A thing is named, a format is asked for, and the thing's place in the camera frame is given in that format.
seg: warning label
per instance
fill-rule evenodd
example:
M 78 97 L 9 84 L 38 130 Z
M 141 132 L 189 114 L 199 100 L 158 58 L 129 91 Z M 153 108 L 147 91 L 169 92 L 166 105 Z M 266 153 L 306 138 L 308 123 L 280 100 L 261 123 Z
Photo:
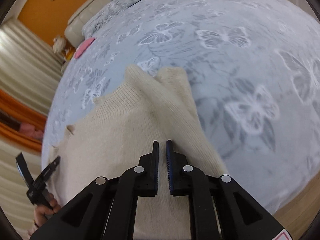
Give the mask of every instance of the warning label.
M 274 239 L 272 240 L 292 240 L 287 230 L 283 229 Z

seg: bed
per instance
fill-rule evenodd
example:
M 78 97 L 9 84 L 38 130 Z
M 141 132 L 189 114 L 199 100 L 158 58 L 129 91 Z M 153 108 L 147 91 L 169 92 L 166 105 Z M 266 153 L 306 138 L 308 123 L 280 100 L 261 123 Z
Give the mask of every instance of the bed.
M 320 25 L 289 1 L 112 0 L 80 25 L 77 38 L 69 36 L 74 45 L 96 40 L 58 86 L 42 167 L 65 126 L 115 90 L 135 63 L 152 76 L 162 66 L 186 70 L 205 135 L 270 213 L 319 172 Z

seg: human hand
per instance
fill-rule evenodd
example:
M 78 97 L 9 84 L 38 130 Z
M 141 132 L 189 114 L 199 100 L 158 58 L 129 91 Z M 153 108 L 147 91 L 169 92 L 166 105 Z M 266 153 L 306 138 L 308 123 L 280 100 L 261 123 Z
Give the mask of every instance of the human hand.
M 49 197 L 51 198 L 49 204 L 53 208 L 53 210 L 44 205 L 39 205 L 36 206 L 36 209 L 34 211 L 34 219 L 39 227 L 47 222 L 47 218 L 45 217 L 45 215 L 53 215 L 61 209 L 61 206 L 58 204 L 54 196 L 52 194 L 49 194 Z

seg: butterfly pattern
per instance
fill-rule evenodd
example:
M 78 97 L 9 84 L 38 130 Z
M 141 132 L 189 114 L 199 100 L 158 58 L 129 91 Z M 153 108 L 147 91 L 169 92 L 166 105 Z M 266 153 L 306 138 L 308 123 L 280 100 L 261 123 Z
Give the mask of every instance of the butterfly pattern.
M 133 29 L 131 29 L 130 31 L 128 31 L 127 33 L 120 34 L 118 36 L 116 44 L 120 44 L 128 36 L 133 36 L 133 35 L 137 34 L 140 31 L 141 26 L 142 26 L 142 24 L 139 24 L 139 25 L 135 26 Z
M 109 65 L 110 63 L 112 63 L 112 62 L 115 60 L 115 57 L 116 57 L 119 53 L 120 53 L 119 51 L 113 52 L 113 53 L 111 54 L 111 56 L 110 56 L 110 59 L 108 59 L 108 60 L 105 62 L 104 66 L 107 66 L 107 65 Z
M 279 30 L 281 30 L 283 33 L 292 32 L 292 29 L 287 24 L 285 24 L 284 22 L 280 22 L 279 21 L 278 25 L 279 25 Z
M 272 10 L 272 7 L 267 3 L 261 4 L 261 3 L 252 2 L 252 1 L 245 1 L 245 0 L 225 0 L 225 1 L 230 1 L 230 2 L 240 4 L 240 5 L 244 5 L 246 7 L 251 8 L 251 9 L 261 8 L 261 9 Z
M 275 52 L 291 70 L 291 81 L 300 101 L 310 104 L 315 99 L 316 91 L 320 90 L 320 60 L 313 58 L 302 63 L 287 51 L 276 49 Z
M 262 133 L 265 118 L 277 120 L 280 117 L 278 105 L 263 85 L 259 85 L 253 95 L 247 94 L 241 101 L 227 103 L 224 107 L 251 135 Z
M 235 27 L 223 33 L 205 30 L 198 30 L 196 33 L 201 40 L 201 45 L 207 49 L 218 49 L 227 42 L 239 48 L 247 48 L 251 45 L 244 27 Z
M 189 7 L 189 6 L 206 6 L 208 4 L 209 3 L 207 1 L 195 1 L 195 2 L 187 4 L 186 6 L 187 7 Z
M 101 95 L 101 89 L 105 79 L 106 78 L 103 77 L 98 84 L 92 86 L 91 88 L 88 88 L 84 92 L 84 97 L 82 100 L 82 109 L 85 109 L 89 102 L 93 103 L 93 99 L 95 97 L 99 97 Z
M 154 31 L 147 33 L 139 42 L 140 45 L 151 44 L 151 43 L 163 43 L 172 40 L 172 29 L 183 25 L 183 22 L 173 22 L 158 24 Z
M 159 70 L 160 60 L 158 57 L 152 57 L 149 60 L 141 61 L 137 63 L 137 65 L 145 72 L 147 72 L 150 76 L 156 76 Z
M 196 20 L 209 20 L 209 19 L 213 19 L 215 17 L 219 17 L 225 15 L 224 12 L 219 12 L 219 11 L 215 11 L 213 9 L 208 9 L 206 14 L 193 14 L 193 17 L 195 17 Z

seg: pillow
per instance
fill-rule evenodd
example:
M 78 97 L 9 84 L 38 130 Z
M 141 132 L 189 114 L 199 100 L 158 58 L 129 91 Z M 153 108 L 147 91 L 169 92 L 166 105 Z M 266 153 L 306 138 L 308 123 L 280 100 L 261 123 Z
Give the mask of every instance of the pillow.
M 91 45 L 91 43 L 93 43 L 95 39 L 96 38 L 89 38 L 82 42 L 75 52 L 75 58 L 79 58 L 82 55 L 82 53 L 84 53 L 85 50 Z
M 83 27 L 82 34 L 87 39 L 107 24 L 119 12 L 129 8 L 140 0 L 112 0 L 93 16 Z

